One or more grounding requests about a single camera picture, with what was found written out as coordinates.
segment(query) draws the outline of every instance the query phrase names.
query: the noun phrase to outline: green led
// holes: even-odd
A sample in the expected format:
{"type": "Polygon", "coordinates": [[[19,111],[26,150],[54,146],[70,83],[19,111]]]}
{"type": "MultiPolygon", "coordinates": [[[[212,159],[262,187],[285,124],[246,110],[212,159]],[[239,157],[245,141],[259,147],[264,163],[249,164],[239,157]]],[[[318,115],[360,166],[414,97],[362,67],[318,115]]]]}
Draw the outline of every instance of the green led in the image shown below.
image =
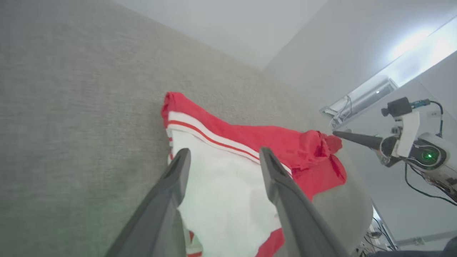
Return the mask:
{"type": "Polygon", "coordinates": [[[426,161],[432,161],[432,160],[435,160],[436,157],[435,157],[435,153],[434,152],[423,152],[422,153],[422,158],[426,161]]]}

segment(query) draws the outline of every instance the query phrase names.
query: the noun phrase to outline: red and white garment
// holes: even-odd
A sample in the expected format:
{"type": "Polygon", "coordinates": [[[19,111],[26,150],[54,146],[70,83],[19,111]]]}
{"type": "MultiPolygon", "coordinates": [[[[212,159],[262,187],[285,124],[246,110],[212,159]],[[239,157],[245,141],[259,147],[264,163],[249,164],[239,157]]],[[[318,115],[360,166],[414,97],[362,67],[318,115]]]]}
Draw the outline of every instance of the red and white garment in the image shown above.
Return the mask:
{"type": "Polygon", "coordinates": [[[183,94],[168,92],[162,118],[172,159],[191,151],[186,195],[178,210],[188,257],[272,257],[284,238],[267,198],[258,150],[268,147],[312,199],[346,181],[333,154],[341,140],[318,131],[231,125],[183,94]]]}

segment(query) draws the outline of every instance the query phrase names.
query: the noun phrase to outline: white stripe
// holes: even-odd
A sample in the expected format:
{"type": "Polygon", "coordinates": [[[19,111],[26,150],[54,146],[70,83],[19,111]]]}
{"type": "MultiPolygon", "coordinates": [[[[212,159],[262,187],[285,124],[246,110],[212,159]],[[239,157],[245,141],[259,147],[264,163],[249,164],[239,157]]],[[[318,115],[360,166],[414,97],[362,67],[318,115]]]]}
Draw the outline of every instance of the white stripe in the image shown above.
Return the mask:
{"type": "MultiPolygon", "coordinates": [[[[212,140],[214,140],[216,142],[222,143],[224,145],[230,145],[230,146],[232,146],[234,148],[246,151],[246,152],[252,154],[253,156],[259,158],[259,153],[254,151],[254,150],[252,150],[250,147],[248,147],[248,146],[246,146],[244,144],[238,143],[236,141],[233,141],[233,140],[230,140],[230,139],[227,139],[227,138],[224,138],[224,137],[221,137],[221,136],[218,136],[218,135],[214,134],[209,129],[207,129],[199,120],[197,120],[194,117],[189,116],[189,115],[187,115],[185,113],[171,111],[168,114],[168,120],[169,121],[170,120],[181,121],[181,122],[187,123],[189,125],[192,125],[192,126],[196,127],[197,129],[199,129],[200,131],[202,131],[207,137],[211,138],[212,140]]],[[[231,148],[227,148],[227,147],[215,144],[215,143],[209,141],[204,136],[202,136],[200,133],[198,133],[197,131],[195,131],[195,130],[193,130],[191,128],[188,128],[188,127],[185,127],[185,126],[181,126],[181,125],[178,125],[178,124],[169,124],[168,127],[167,127],[167,133],[169,133],[169,135],[172,135],[171,130],[173,130],[173,129],[191,133],[195,137],[199,138],[200,140],[202,140],[203,142],[205,142],[206,144],[208,144],[208,145],[210,145],[210,146],[212,146],[214,148],[225,150],[225,151],[229,151],[231,153],[241,155],[243,157],[246,157],[246,158],[254,161],[255,163],[260,164],[260,161],[258,159],[253,158],[249,154],[246,154],[244,152],[240,152],[240,151],[237,151],[237,150],[234,150],[234,149],[231,149],[231,148]]],[[[292,172],[289,169],[289,167],[287,167],[283,163],[281,163],[281,164],[284,167],[284,169],[289,173],[289,175],[292,175],[292,172]]]]}

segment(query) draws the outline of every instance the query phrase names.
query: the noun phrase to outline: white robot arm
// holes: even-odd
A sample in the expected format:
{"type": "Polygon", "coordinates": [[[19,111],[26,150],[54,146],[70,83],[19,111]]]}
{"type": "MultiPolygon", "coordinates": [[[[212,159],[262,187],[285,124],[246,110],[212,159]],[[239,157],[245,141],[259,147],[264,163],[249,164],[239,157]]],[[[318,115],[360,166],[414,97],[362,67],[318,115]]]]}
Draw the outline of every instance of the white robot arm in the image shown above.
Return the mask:
{"type": "MultiPolygon", "coordinates": [[[[454,156],[457,155],[457,147],[441,137],[442,120],[440,132],[437,135],[424,133],[416,137],[420,117],[413,109],[429,105],[431,102],[433,101],[425,99],[410,103],[404,97],[388,103],[388,107],[382,109],[383,115],[392,115],[395,121],[402,121],[403,124],[392,128],[392,134],[386,137],[341,131],[334,131],[333,134],[371,148],[376,152],[381,163],[387,167],[404,161],[405,169],[406,165],[410,165],[413,171],[421,175],[429,184],[439,188],[457,203],[457,158],[454,156]]],[[[409,183],[408,185],[423,193],[409,183]]]]}

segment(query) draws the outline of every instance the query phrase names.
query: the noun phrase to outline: gray carpet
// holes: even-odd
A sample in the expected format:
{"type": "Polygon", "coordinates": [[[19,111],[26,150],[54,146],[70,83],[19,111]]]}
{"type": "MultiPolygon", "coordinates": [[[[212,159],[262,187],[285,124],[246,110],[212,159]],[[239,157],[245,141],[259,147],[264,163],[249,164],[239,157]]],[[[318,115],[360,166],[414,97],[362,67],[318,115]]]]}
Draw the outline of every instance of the gray carpet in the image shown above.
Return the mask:
{"type": "Polygon", "coordinates": [[[167,91],[229,123],[312,119],[283,84],[111,2],[3,0],[0,35],[1,256],[102,256],[166,167],[167,91]]]}

